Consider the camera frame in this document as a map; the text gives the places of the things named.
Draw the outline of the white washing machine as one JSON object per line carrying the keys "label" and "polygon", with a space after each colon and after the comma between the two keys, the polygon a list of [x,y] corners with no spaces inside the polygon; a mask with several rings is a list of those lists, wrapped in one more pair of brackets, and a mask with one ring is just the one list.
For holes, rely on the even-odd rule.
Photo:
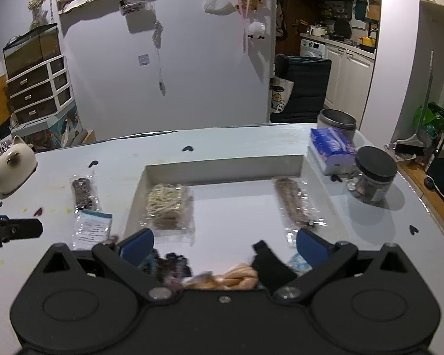
{"label": "white washing machine", "polygon": [[324,59],[326,57],[326,45],[308,38],[302,38],[301,56]]}

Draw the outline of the white drawer cabinet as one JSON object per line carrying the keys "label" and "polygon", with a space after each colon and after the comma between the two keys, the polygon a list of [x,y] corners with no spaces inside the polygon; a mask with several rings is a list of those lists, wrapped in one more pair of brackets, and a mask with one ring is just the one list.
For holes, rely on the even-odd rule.
{"label": "white drawer cabinet", "polygon": [[64,111],[75,104],[64,54],[8,78],[9,102],[19,125]]}

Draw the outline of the dark beads plastic bag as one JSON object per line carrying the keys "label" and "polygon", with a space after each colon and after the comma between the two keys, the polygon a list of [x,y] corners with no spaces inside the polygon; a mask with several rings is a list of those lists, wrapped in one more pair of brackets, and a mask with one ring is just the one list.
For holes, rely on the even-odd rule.
{"label": "dark beads plastic bag", "polygon": [[102,210],[93,171],[71,176],[70,188],[73,194],[75,212],[84,210],[100,212]]}

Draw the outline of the white plush sheep hanging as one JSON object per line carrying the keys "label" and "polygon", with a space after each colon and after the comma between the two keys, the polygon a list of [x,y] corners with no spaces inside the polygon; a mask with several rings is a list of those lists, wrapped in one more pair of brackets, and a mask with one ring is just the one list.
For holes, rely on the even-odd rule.
{"label": "white plush sheep hanging", "polygon": [[266,26],[262,22],[254,21],[248,26],[247,37],[250,39],[264,39]]}

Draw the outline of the dried flower bouquet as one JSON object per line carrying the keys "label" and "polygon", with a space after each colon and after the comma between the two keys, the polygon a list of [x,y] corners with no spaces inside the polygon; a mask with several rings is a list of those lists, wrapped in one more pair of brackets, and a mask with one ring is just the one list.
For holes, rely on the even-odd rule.
{"label": "dried flower bouquet", "polygon": [[47,11],[43,9],[43,4],[46,0],[29,0],[28,10],[32,14],[32,21],[29,29],[33,30],[48,24]]}

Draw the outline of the white blue-topped sachet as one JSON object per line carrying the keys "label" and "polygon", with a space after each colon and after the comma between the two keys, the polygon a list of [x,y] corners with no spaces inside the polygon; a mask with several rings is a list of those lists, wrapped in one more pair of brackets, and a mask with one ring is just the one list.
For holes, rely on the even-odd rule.
{"label": "white blue-topped sachet", "polygon": [[73,226],[73,250],[90,250],[110,237],[112,215],[83,209]]}

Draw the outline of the beige satin ribbon bundle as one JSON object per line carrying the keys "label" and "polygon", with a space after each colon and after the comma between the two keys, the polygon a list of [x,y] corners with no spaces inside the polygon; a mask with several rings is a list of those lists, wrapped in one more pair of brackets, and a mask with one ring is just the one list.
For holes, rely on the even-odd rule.
{"label": "beige satin ribbon bundle", "polygon": [[237,291],[254,289],[259,282],[257,271],[249,264],[238,264],[224,274],[204,272],[184,282],[185,289]]}

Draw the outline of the glass jar black lid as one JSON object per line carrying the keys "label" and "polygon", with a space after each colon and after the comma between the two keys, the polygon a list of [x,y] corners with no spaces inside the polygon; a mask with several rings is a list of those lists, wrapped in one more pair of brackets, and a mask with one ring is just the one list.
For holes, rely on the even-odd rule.
{"label": "glass jar black lid", "polygon": [[363,146],[357,150],[346,187],[363,203],[378,204],[383,202],[397,171],[394,159],[384,150]]}

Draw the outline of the brown beads plastic bag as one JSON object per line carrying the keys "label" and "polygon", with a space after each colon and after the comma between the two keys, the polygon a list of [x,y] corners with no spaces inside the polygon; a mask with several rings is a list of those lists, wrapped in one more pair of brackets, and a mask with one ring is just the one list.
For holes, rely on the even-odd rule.
{"label": "brown beads plastic bag", "polygon": [[326,227],[325,219],[319,216],[307,190],[296,180],[287,177],[276,179],[274,188],[284,220],[285,237],[291,248],[295,247],[297,234],[301,229],[316,231]]}

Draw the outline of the cartoon tote bag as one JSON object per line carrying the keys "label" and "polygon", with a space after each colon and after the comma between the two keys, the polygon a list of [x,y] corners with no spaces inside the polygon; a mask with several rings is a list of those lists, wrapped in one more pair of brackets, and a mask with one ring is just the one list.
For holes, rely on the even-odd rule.
{"label": "cartoon tote bag", "polygon": [[294,82],[274,76],[269,86],[271,95],[270,111],[274,114],[282,113],[288,104],[293,91]]}

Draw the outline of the black fabric strap item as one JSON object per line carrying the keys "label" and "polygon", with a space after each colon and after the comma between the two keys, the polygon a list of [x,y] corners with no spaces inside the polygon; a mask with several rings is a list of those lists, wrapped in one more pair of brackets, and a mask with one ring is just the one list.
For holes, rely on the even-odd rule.
{"label": "black fabric strap item", "polygon": [[265,241],[258,241],[252,246],[255,256],[252,268],[257,272],[259,282],[269,293],[297,279],[297,274],[279,260]]}

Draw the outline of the white cat-shaped ceramic pot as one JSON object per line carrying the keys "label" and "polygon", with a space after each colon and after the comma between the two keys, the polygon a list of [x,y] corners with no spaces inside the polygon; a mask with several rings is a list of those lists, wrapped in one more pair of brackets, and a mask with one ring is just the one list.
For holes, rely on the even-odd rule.
{"label": "white cat-shaped ceramic pot", "polygon": [[37,169],[37,159],[29,145],[16,135],[9,148],[0,154],[0,193],[16,191]]}

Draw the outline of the cream cords plastic bag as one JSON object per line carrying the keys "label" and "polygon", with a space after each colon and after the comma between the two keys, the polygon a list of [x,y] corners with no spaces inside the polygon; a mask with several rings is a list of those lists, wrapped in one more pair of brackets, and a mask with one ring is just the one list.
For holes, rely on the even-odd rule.
{"label": "cream cords plastic bag", "polygon": [[179,183],[158,183],[146,195],[143,211],[143,222],[157,231],[187,230],[192,226],[192,191]]}

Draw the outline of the grey metal pot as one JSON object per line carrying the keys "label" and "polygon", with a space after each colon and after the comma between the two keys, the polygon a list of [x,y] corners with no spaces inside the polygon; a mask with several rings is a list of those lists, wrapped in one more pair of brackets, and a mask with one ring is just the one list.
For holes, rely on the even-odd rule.
{"label": "grey metal pot", "polygon": [[318,128],[335,128],[344,134],[352,143],[357,128],[356,119],[346,112],[337,109],[324,108],[320,111],[317,121]]}

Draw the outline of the blue floral fabric pouch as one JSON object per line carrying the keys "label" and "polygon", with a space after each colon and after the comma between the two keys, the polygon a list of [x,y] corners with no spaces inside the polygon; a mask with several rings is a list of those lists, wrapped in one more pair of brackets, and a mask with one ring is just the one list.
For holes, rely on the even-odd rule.
{"label": "blue floral fabric pouch", "polygon": [[307,263],[307,261],[299,254],[294,254],[289,261],[287,262],[287,266],[297,274],[298,277],[309,272],[312,267]]}

